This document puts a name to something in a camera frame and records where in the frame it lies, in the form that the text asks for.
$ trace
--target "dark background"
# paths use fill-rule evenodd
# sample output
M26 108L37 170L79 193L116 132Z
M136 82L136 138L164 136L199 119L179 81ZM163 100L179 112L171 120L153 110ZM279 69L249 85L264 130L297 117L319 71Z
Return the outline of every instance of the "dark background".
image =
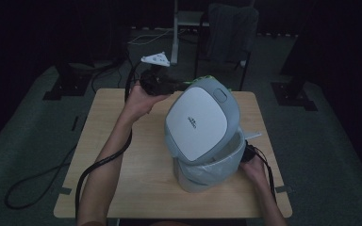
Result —
M179 9L203 10L208 2L180 0ZM281 74L321 86L362 160L362 1L263 0L255 7L258 33L299 35ZM58 59L123 57L131 26L172 27L173 1L0 1L0 130L44 70Z

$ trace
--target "wooden table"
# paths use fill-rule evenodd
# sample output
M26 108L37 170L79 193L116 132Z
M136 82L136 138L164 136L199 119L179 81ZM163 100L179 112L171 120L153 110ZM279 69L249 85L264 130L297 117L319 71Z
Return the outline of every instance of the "wooden table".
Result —
M60 194L55 207L58 218L74 218L74 193L82 171L90 166L104 146L123 108L123 89L99 89L63 183L70 194ZM164 142L165 117L176 92L155 105L149 115L133 126L133 140L124 153L119 185L108 211L109 218L257 218L261 217L252 184L239 169L218 186L201 193L184 191L173 176L173 161ZM233 92L240 108L244 131L259 131L250 140L271 165L275 186L283 180L272 151L255 95ZM286 192L277 193L278 206L288 218L292 209Z

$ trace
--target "black chair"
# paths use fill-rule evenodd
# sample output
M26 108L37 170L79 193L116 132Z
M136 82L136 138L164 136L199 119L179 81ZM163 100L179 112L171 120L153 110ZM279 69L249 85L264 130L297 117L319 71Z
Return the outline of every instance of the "black chair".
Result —
M239 83L241 91L256 35L258 12L253 8L254 1L243 1L243 4L239 1L239 4L233 5L230 2L211 3L203 13L198 29L193 76L197 76L199 60L237 63L234 70L245 60Z

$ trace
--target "headset logo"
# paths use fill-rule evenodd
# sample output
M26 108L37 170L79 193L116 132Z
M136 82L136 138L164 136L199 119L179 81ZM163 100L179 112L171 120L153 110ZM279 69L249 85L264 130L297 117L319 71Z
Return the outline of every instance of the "headset logo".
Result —
M188 117L188 120L190 124L193 126L194 129L196 129L196 121L193 117Z

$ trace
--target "person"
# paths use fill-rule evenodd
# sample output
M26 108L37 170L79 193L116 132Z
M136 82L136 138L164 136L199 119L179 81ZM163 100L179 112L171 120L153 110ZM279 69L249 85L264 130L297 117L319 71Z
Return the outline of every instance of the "person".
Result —
M149 114L153 106L165 100L169 95L150 96L140 83L131 89L123 110L111 131L107 142L98 154L96 161L104 159L122 148L131 133L132 125L140 117ZM77 225L105 226L107 212L119 182L123 155L99 167L90 173L80 199ZM287 225L281 215L264 172L263 163L256 156L249 163L241 163L247 177L252 180L260 200L266 225ZM151 226L188 226L180 222L161 221Z

